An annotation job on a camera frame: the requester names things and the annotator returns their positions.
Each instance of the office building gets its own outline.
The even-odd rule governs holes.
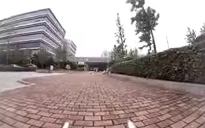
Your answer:
[[[34,54],[44,49],[55,55],[65,45],[66,31],[50,9],[0,20],[0,50],[19,49]]]
[[[76,55],[75,43],[70,39],[66,39],[65,42],[66,42],[66,50],[67,50],[68,57],[74,57]]]

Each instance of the hedge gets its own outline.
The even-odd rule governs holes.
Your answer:
[[[0,71],[15,71],[15,72],[36,71],[36,68],[33,68],[33,67],[13,67],[11,65],[0,65]]]
[[[205,84],[205,41],[116,63],[111,67],[111,72]]]

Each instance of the sky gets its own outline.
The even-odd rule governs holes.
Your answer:
[[[158,51],[187,45],[187,27],[199,34],[205,23],[205,0],[146,0],[146,6],[159,14],[154,32]],[[116,44],[116,18],[119,13],[128,49],[138,48],[138,36],[130,18],[134,15],[126,0],[0,0],[0,20],[20,13],[51,8],[66,30],[67,39],[77,45],[76,56],[101,56]]]

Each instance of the driveway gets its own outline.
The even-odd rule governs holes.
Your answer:
[[[72,73],[27,79],[36,85],[0,93],[0,128],[205,128],[205,98]]]
[[[27,86],[17,82],[22,79],[50,75],[59,75],[59,73],[0,72],[0,92]]]

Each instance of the roof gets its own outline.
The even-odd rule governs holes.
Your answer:
[[[109,62],[109,57],[74,57],[71,61],[75,62]]]

